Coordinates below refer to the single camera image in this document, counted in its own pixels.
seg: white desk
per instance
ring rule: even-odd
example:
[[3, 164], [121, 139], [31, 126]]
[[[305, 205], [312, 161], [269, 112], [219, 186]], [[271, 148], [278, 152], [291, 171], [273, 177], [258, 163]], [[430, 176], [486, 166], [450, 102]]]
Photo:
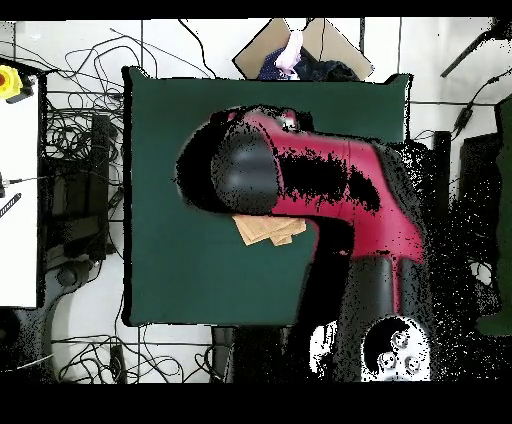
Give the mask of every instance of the white desk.
[[[37, 176], [38, 89], [15, 104], [0, 99], [2, 179]], [[16, 193], [21, 199], [0, 218], [0, 306], [36, 307], [37, 180], [10, 185], [2, 208]]]

